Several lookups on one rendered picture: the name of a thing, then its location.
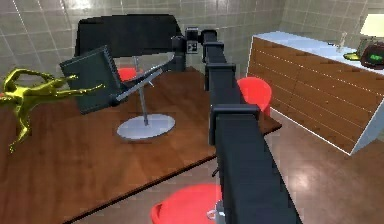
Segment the gold figure statue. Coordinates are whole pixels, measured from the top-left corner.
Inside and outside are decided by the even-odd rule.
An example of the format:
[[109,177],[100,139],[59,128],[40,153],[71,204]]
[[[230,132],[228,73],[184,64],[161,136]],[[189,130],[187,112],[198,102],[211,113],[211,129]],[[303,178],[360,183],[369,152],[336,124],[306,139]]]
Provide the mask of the gold figure statue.
[[[16,81],[22,74],[41,77],[44,82],[31,87],[18,85]],[[83,96],[104,88],[103,84],[92,88],[81,88],[75,90],[60,90],[68,81],[77,79],[77,75],[56,78],[52,74],[29,70],[25,68],[14,68],[4,79],[2,91],[0,92],[0,106],[12,108],[18,125],[20,127],[17,138],[9,145],[9,151],[14,152],[15,147],[22,143],[30,134],[29,113],[41,103],[53,102],[72,96]]]

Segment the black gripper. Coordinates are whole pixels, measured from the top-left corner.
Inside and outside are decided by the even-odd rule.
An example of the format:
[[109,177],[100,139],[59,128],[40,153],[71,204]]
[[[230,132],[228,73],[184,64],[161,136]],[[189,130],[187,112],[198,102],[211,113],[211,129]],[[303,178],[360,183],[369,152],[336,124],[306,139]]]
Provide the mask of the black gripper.
[[169,60],[156,65],[149,70],[139,71],[137,66],[131,69],[132,74],[123,85],[129,88],[121,94],[111,96],[110,105],[118,106],[130,94],[149,84],[154,78],[167,71],[183,72],[186,69],[186,44],[183,36],[174,36],[171,38],[172,52],[169,54]]

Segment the red chair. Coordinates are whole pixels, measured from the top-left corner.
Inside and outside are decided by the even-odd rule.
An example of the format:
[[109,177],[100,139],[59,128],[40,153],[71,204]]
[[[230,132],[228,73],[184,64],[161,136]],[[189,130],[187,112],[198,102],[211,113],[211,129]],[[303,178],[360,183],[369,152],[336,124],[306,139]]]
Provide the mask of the red chair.
[[123,67],[118,69],[120,80],[123,82],[130,81],[136,78],[142,72],[143,72],[142,69],[137,70],[134,67]]
[[270,115],[272,89],[265,80],[257,77],[245,77],[239,79],[237,84],[246,103],[255,104],[263,113]]
[[214,183],[195,184],[172,193],[150,211],[152,224],[216,224],[216,203],[221,187]]

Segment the dark red alarm clock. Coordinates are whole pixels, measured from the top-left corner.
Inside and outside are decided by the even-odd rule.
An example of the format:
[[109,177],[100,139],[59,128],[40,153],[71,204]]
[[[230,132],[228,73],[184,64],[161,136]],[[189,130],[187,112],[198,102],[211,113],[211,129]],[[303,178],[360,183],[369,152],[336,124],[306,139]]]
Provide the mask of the dark red alarm clock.
[[364,50],[360,63],[367,68],[384,70],[384,42],[370,44]]

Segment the brown wooden table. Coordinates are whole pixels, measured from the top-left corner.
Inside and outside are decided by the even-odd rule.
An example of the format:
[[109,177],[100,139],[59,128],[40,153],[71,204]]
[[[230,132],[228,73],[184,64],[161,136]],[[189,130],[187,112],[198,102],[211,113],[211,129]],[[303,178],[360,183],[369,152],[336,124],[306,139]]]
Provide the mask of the brown wooden table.
[[156,78],[145,90],[147,106],[173,117],[176,125],[141,141],[116,133],[138,114],[137,95],[87,115],[73,99],[40,105],[31,113],[31,136],[14,152],[8,145],[16,119],[0,108],[0,224],[71,224],[213,159],[203,83],[193,68]]

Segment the wooden sideboard with white top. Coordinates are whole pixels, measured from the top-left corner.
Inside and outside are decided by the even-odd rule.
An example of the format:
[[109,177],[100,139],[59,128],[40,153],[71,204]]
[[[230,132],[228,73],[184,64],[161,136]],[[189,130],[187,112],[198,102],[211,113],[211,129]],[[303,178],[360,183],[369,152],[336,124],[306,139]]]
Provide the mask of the wooden sideboard with white top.
[[330,44],[281,31],[252,37],[247,74],[271,85],[271,107],[348,155],[384,134],[384,71]]

